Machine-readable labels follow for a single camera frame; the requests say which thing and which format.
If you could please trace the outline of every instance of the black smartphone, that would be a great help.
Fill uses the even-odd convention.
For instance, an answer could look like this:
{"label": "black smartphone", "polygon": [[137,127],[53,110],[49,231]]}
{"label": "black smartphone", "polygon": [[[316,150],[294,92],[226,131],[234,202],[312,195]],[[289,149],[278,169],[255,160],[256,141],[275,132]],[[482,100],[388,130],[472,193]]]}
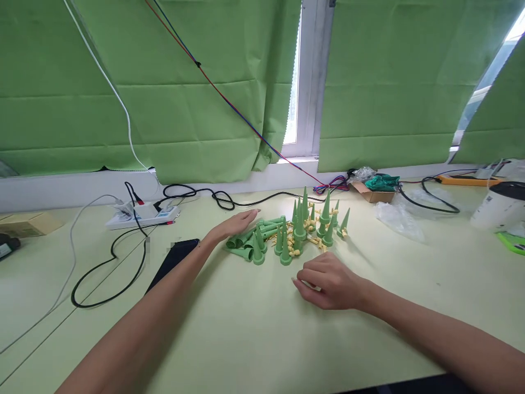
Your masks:
{"label": "black smartphone", "polygon": [[151,281],[146,293],[148,293],[153,286],[160,282],[160,280],[165,277],[173,268],[177,266],[190,252],[195,249],[199,244],[200,240],[194,239],[189,241],[175,242],[168,252],[166,258],[162,262],[159,270],[157,271],[155,277]]}

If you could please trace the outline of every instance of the white cable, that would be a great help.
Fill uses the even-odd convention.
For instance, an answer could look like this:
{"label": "white cable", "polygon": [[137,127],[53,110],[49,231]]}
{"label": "white cable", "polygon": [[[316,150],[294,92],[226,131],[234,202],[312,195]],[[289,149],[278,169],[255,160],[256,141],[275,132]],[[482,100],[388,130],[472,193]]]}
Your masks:
{"label": "white cable", "polygon": [[492,176],[498,171],[498,167],[500,166],[501,163],[503,163],[503,160],[505,159],[501,159],[499,163],[496,164],[496,167],[494,167],[494,170],[492,170],[491,175],[487,178],[487,190],[491,189],[489,185],[491,183]]}
{"label": "white cable", "polygon": [[84,33],[82,33],[82,29],[80,28],[80,25],[78,24],[78,21],[77,21],[77,18],[75,18],[73,12],[71,11],[71,8],[69,7],[69,4],[67,3],[67,0],[63,0],[64,1],[64,4],[66,5],[66,8],[67,10],[69,11],[69,14],[71,15],[71,18],[73,19],[73,22],[75,23],[76,27],[77,27],[77,30],[78,32],[80,33],[80,36],[82,37],[82,40],[84,41],[84,44],[86,44],[86,47],[87,47],[87,50],[89,51],[89,53],[91,54],[91,57],[93,58],[93,60],[95,61],[95,63],[97,64],[97,67],[98,69],[100,70],[100,72],[102,73],[102,75],[104,76],[104,78],[106,79],[106,82],[108,83],[109,87],[111,88],[111,90],[113,90],[113,93],[115,94],[115,96],[117,97],[117,100],[119,100],[119,103],[120,105],[122,106],[122,109],[124,110],[124,112],[126,113],[126,121],[127,121],[127,138],[128,140],[130,141],[130,148],[131,148],[131,152],[133,153],[133,156],[135,157],[135,159],[137,160],[137,162],[142,166],[144,167],[144,169],[146,171],[148,171],[154,178],[155,178],[155,183],[157,184],[157,189],[155,190],[155,194],[157,194],[157,192],[159,191],[159,186],[160,186],[160,182],[159,180],[157,179],[157,176],[152,173],[140,160],[139,158],[137,157],[137,154],[135,153],[135,149],[133,148],[133,142],[131,140],[131,121],[130,121],[130,114],[128,113],[127,111],[127,108],[126,106],[124,105],[124,103],[122,102],[122,99],[120,98],[119,94],[117,93],[115,87],[113,86],[113,84],[111,83],[111,81],[109,80],[108,76],[106,75],[106,73],[104,72],[104,69],[102,68],[102,66],[100,65],[100,63],[98,62],[97,60],[97,57],[95,56],[95,54],[93,53],[93,51],[91,50],[91,47],[89,46],[89,43],[88,43],[88,40],[86,39],[86,37],[84,36]]}
{"label": "white cable", "polygon": [[75,253],[75,245],[73,244],[73,227],[75,227],[75,224],[77,223],[77,220],[78,218],[80,217],[80,214],[87,208],[89,207],[91,204],[93,204],[95,201],[101,199],[102,197],[113,197],[115,199],[115,201],[117,201],[117,204],[118,202],[120,201],[120,199],[118,199],[117,197],[115,197],[114,195],[112,194],[104,194],[104,195],[101,195],[100,197],[97,197],[95,200],[93,200],[92,202],[90,202],[89,204],[87,205],[84,205],[80,211],[78,211],[77,215],[75,216],[75,219],[73,220],[73,224],[71,225],[71,228],[69,230],[69,241],[71,243],[71,250],[73,251],[73,264],[71,266],[71,270],[69,270],[69,274],[67,275],[67,278],[66,280],[64,281],[64,284],[62,285],[62,288],[60,289],[60,292],[59,292],[59,295],[58,297],[56,297],[56,300],[55,302],[53,303],[53,305],[51,306],[51,308],[49,308],[49,310],[44,314],[44,316],[42,316],[40,319],[38,319],[30,328],[28,328],[27,330],[25,330],[22,334],[20,334],[15,340],[13,340],[9,345],[7,345],[6,347],[3,347],[1,350],[0,350],[0,354],[2,354],[3,352],[5,352],[6,350],[8,350],[11,346],[13,346],[20,338],[22,338],[25,334],[27,334],[29,331],[31,331],[33,329],[33,327],[35,327],[38,323],[40,323],[42,320],[44,320],[51,312],[53,312],[57,307],[58,307],[58,304],[59,304],[59,301],[60,301],[60,298],[62,297],[62,294],[64,293],[64,289],[66,288],[66,285],[67,285],[67,282],[69,282],[69,279],[71,278],[71,275],[73,275],[73,271],[75,270],[75,267],[77,266],[77,254]]}

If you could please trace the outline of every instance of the light green table surface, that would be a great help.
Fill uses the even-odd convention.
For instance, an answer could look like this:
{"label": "light green table surface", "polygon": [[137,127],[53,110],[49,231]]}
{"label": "light green table surface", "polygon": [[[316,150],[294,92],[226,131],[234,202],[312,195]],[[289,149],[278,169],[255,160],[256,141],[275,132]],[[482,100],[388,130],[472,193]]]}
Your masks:
{"label": "light green table surface", "polygon": [[[52,306],[71,265],[73,254],[69,230],[78,209],[50,211],[64,225],[51,234],[21,239],[21,247],[0,261],[0,347],[4,348],[32,326]],[[69,294],[90,268],[111,257],[113,240],[126,230],[104,226],[114,212],[108,206],[88,207],[73,230],[77,267],[66,287],[62,303],[42,322],[0,355],[0,383],[3,382],[74,310]],[[143,236],[131,233],[115,248],[121,259],[141,244]],[[77,300],[85,299],[122,260],[115,260],[88,276],[77,290]]]}
{"label": "light green table surface", "polygon": [[[448,187],[472,208],[482,188]],[[270,193],[235,195],[238,202]],[[336,239],[348,266],[409,300],[459,318],[525,351],[525,259],[467,215],[419,223],[418,244],[374,217],[357,193],[340,193],[351,207],[349,239]],[[144,272],[121,297],[93,310],[76,310],[2,385],[0,393],[52,393],[96,342],[144,294],[173,242],[203,238],[228,218],[208,197],[182,204],[173,225],[156,228]],[[293,200],[259,206],[261,217],[290,216]],[[122,288],[141,257],[135,249],[87,298]],[[290,266],[273,250],[262,266],[217,249],[196,282],[191,309],[153,377],[150,393],[311,393],[354,390],[443,372],[383,322],[357,311],[322,311],[303,301],[290,278],[318,255],[312,244]]]}

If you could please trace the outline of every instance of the cardboard box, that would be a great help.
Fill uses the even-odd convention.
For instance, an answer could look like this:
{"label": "cardboard box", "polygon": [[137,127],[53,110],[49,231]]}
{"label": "cardboard box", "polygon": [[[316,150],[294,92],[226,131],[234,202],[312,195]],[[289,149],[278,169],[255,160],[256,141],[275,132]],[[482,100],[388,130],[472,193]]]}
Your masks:
{"label": "cardboard box", "polygon": [[368,202],[392,202],[396,192],[373,192],[363,182],[353,182],[351,185]]}
{"label": "cardboard box", "polygon": [[47,212],[13,213],[0,219],[0,233],[17,238],[49,234],[62,226]]}

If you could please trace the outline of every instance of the green curtain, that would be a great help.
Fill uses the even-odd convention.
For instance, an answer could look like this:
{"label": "green curtain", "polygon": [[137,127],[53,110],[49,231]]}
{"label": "green curtain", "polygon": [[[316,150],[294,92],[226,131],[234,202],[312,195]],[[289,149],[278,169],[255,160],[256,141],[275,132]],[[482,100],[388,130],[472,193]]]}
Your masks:
{"label": "green curtain", "polygon": [[[0,50],[9,52],[8,64],[0,66],[0,89],[10,74],[11,91],[2,100],[18,105],[0,107],[0,126],[16,135],[0,146],[0,160],[22,175],[102,165],[138,169],[122,108],[62,1],[46,3],[0,5],[6,11],[2,32],[9,36],[0,43]],[[160,6],[210,79],[280,149],[300,1],[162,1]],[[156,167],[162,183],[240,181],[277,159],[207,83],[144,0],[78,0],[76,7],[130,112],[137,155]]]}
{"label": "green curtain", "polygon": [[523,0],[338,0],[320,171],[443,163]]}
{"label": "green curtain", "polygon": [[455,163],[525,158],[525,39],[521,38],[465,130]]}

